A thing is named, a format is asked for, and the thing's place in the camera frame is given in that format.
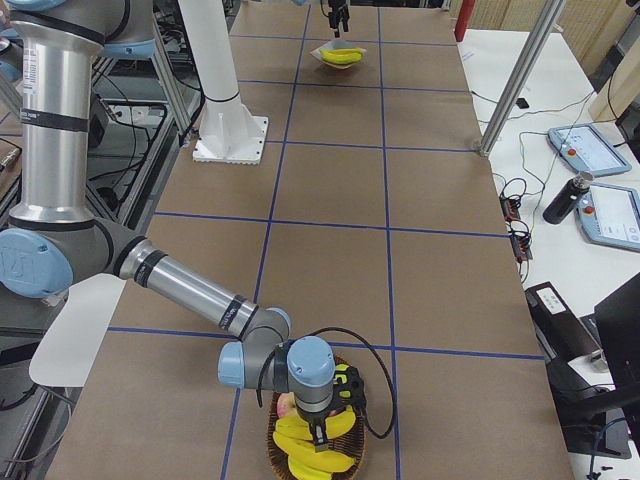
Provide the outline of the grey square plate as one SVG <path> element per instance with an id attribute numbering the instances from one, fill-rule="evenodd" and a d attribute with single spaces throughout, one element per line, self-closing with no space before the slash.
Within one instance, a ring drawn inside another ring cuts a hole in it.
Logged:
<path id="1" fill-rule="evenodd" d="M 360 63 L 366 53 L 364 48 L 342 39 L 333 39 L 312 50 L 311 56 L 329 67 L 345 70 Z"/>

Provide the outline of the brown wicker basket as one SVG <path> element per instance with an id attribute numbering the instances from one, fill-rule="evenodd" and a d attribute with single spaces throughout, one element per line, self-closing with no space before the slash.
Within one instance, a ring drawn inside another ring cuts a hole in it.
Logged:
<path id="1" fill-rule="evenodd" d="M 279 419 L 276 414 L 276 402 L 279 395 L 282 393 L 275 393 L 272 395 L 269 420 L 267 426 L 267 454 L 271 465 L 271 468 L 278 479 L 296 479 L 290 472 L 288 467 L 288 456 L 285 452 L 285 447 L 293 443 L 303 443 L 309 446 L 313 446 L 313 440 L 297 440 L 286 437 L 275 431 L 275 423 Z M 336 452 L 346 454 L 356 459 L 356 464 L 352 466 L 348 471 L 344 473 L 334 473 L 331 479 L 352 479 L 355 477 L 359 466 L 361 464 L 364 449 L 365 449 L 365 432 L 364 432 L 364 420 L 362 414 L 356 412 L 352 406 L 347 406 L 344 411 L 350 407 L 356 415 L 356 422 L 354 427 L 345 435 L 329 440 L 329 449 Z"/>

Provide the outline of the pink peach apple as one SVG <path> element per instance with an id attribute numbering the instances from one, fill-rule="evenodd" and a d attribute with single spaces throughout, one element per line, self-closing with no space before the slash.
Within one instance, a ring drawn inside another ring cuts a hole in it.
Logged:
<path id="1" fill-rule="evenodd" d="M 295 395 L 291 392 L 279 395 L 276 402 L 276 414 L 279 418 L 298 416 Z"/>

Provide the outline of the green pear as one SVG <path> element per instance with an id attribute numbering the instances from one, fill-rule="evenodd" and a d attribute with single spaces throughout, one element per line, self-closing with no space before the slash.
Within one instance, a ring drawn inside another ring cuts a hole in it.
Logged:
<path id="1" fill-rule="evenodd" d="M 350 366 L 348 364 L 341 363 L 338 364 L 335 369 L 334 391 L 341 399 L 349 399 L 351 397 L 351 392 L 347 387 L 347 384 L 349 382 L 347 371 L 349 368 Z"/>

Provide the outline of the red fire extinguisher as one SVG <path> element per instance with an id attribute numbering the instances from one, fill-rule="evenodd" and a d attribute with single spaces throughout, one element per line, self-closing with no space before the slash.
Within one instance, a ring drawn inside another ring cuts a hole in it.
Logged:
<path id="1" fill-rule="evenodd" d="M 466 30 L 473 15 L 475 0 L 463 0 L 456 18 L 454 36 L 457 42 L 464 40 Z"/>

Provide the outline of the far teach pendant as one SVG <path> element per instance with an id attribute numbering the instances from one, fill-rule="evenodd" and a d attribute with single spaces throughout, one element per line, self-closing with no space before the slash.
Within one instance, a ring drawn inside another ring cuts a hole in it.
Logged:
<path id="1" fill-rule="evenodd" d="M 575 171 L 605 177 L 627 173 L 631 164 L 591 124 L 578 124 L 548 130 L 550 144 Z"/>

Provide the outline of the teach pendant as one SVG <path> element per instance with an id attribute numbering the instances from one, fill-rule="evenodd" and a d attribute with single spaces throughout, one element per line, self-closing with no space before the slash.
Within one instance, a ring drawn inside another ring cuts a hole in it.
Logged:
<path id="1" fill-rule="evenodd" d="M 578 124 L 548 130 L 550 144 L 575 171 L 605 177 L 627 173 L 631 164 L 591 124 Z"/>
<path id="2" fill-rule="evenodd" d="M 588 242 L 639 251 L 639 195 L 623 186 L 593 183 L 577 214 Z"/>

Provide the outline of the black water bottle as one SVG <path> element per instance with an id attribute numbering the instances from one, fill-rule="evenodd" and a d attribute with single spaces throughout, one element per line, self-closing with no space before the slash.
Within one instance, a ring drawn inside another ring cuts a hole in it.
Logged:
<path id="1" fill-rule="evenodd" d="M 594 176 L 580 171 L 569 179 L 543 212 L 543 219 L 550 224 L 561 223 L 590 190 Z"/>

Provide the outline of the black monitor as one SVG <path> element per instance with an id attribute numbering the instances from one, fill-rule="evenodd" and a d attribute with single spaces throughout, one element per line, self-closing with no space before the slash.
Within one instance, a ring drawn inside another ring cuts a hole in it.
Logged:
<path id="1" fill-rule="evenodd" d="M 603 353 L 617 387 L 639 383 L 639 275 L 594 309 Z"/>

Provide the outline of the near teach pendant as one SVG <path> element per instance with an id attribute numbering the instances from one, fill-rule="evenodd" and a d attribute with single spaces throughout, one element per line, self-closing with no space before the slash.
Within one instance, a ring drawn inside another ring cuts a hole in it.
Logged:
<path id="1" fill-rule="evenodd" d="M 593 183 L 577 214 L 588 242 L 639 251 L 639 195 L 623 186 Z"/>

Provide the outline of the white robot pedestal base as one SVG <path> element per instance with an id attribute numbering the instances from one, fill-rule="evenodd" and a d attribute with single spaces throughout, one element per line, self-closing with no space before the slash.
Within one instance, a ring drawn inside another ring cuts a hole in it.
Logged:
<path id="1" fill-rule="evenodd" d="M 179 7 L 205 97 L 193 159 L 258 164 L 269 120 L 242 102 L 223 4 L 182 0 Z"/>

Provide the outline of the aluminium frame post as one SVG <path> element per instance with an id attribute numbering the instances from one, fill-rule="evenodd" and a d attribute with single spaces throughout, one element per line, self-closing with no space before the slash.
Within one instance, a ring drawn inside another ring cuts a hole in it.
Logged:
<path id="1" fill-rule="evenodd" d="M 489 157 L 565 5 L 565 0 L 548 0 L 545 2 L 480 140 L 478 145 L 480 156 Z"/>

